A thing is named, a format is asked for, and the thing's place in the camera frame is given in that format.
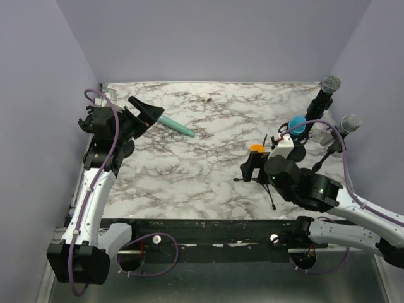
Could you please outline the black tripod shock-mount stand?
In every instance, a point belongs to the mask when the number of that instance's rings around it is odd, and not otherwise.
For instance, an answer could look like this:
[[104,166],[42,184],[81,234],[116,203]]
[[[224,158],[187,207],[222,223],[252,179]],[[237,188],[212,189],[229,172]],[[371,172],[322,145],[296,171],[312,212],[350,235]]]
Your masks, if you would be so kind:
[[296,116],[288,123],[282,124],[278,130],[278,136],[272,136],[270,148],[266,147],[266,134],[261,144],[253,144],[249,149],[249,157],[247,161],[240,165],[242,178],[234,178],[234,181],[250,182],[256,181],[262,185],[263,189],[270,197],[271,206],[276,210],[273,197],[271,195],[269,184],[270,181],[264,172],[266,161],[277,155],[284,158],[296,158],[296,162],[300,162],[305,157],[305,149],[301,140],[307,139],[307,134],[310,130],[306,130],[306,118]]

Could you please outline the mint green microphone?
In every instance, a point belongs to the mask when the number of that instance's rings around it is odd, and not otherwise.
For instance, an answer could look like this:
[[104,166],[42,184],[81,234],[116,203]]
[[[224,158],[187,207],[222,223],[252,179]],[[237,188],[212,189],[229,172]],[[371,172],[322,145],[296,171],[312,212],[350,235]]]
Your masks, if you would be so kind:
[[195,137],[195,133],[192,130],[190,130],[186,126],[172,120],[171,118],[169,118],[167,116],[161,116],[157,122],[159,122],[160,124],[163,124],[164,126],[171,128],[174,131],[177,131],[183,135],[186,135],[186,136],[189,136],[192,138]]

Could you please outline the blue microphone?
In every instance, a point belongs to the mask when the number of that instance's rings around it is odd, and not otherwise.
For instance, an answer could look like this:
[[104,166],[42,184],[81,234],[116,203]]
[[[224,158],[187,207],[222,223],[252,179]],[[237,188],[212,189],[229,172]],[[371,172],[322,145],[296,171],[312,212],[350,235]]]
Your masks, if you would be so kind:
[[306,128],[304,124],[306,122],[306,118],[304,116],[295,116],[288,122],[287,129],[290,130],[289,135],[291,137],[298,137],[300,136]]

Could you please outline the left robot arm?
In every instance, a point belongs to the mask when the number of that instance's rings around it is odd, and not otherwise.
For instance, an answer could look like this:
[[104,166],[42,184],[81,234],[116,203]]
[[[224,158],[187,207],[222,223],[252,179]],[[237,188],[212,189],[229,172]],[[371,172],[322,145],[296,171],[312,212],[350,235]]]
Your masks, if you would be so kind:
[[134,140],[144,135],[162,116],[164,108],[146,104],[131,96],[127,109],[89,105],[79,127],[92,135],[83,157],[81,187],[73,216],[57,244],[50,244],[47,259],[61,283],[103,284],[110,261],[123,246],[134,249],[140,234],[126,223],[113,223],[100,233],[102,215],[122,162],[134,152]]

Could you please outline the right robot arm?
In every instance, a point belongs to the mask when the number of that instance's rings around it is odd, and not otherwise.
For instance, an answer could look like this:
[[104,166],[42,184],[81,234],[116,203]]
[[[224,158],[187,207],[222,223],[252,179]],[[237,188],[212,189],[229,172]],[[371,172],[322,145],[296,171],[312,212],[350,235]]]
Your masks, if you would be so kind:
[[254,169],[259,169],[258,182],[272,185],[285,201],[351,222],[338,225],[308,218],[304,225],[290,232],[295,246],[305,247],[310,242],[350,246],[382,256],[397,268],[403,267],[403,215],[355,195],[348,184],[300,168],[282,155],[252,151],[240,169],[245,182],[251,181]]

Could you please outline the white pipe elbow fitting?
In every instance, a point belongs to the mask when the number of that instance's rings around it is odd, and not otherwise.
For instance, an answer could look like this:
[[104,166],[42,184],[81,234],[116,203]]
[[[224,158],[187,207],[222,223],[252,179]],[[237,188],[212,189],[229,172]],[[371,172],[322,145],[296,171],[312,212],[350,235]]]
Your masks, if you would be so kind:
[[209,94],[206,94],[206,93],[202,94],[201,98],[202,98],[202,100],[204,102],[211,102],[212,101],[212,97]]

